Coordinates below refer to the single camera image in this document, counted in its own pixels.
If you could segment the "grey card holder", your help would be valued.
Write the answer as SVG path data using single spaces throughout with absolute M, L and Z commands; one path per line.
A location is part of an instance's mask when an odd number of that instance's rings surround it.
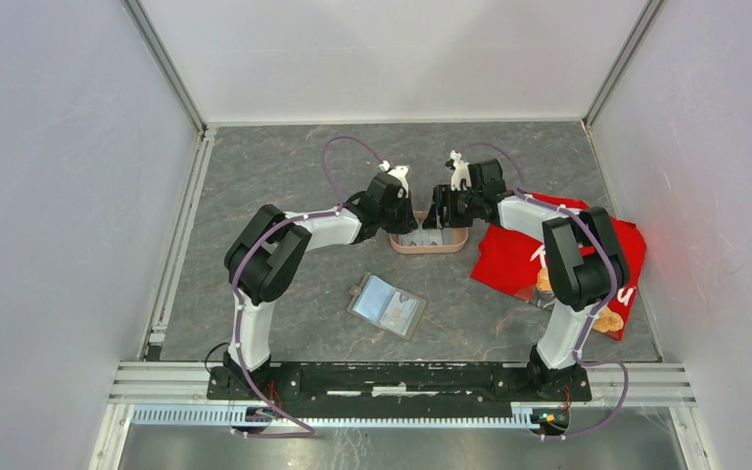
M 427 306 L 423 298 L 366 273 L 349 289 L 347 312 L 409 341 Z

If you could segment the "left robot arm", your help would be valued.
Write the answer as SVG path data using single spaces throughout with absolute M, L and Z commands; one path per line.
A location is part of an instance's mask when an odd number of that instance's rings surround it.
M 366 189 L 320 211 L 282 211 L 262 206 L 224 257 L 234 299 L 233 326 L 224 367 L 245 399 L 268 386 L 269 333 L 276 302 L 291 286 L 305 255 L 351 246 L 380 231 L 407 234 L 417 228 L 406 181 L 408 167 L 379 170 Z

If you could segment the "grey credit card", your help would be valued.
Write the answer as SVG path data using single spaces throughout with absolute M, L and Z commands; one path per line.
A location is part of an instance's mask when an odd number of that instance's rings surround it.
M 404 247 L 418 247 L 425 245 L 425 237 L 418 233 L 410 233 L 398 236 L 398 243 Z
M 436 230 L 423 230 L 421 235 L 425 237 L 425 245 L 429 247 L 444 247 L 452 246 L 454 242 L 454 234 L 452 229 L 436 229 Z

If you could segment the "pink oval tray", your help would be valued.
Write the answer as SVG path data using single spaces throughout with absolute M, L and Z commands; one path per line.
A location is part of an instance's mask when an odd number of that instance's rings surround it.
M 438 255 L 460 252 L 469 239 L 469 229 L 423 229 L 424 211 L 413 212 L 418 228 L 408 234 L 390 234 L 393 249 L 402 255 Z

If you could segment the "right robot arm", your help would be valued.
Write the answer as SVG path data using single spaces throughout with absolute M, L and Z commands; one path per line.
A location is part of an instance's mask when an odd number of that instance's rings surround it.
M 470 227 L 476 220 L 537 240 L 555 302 L 533 347 L 526 384 L 540 400 L 560 393 L 581 364 L 597 315 L 630 279 L 630 268 L 608 212 L 573 210 L 510 190 L 499 161 L 469 164 L 453 152 L 448 184 L 435 187 L 426 228 Z

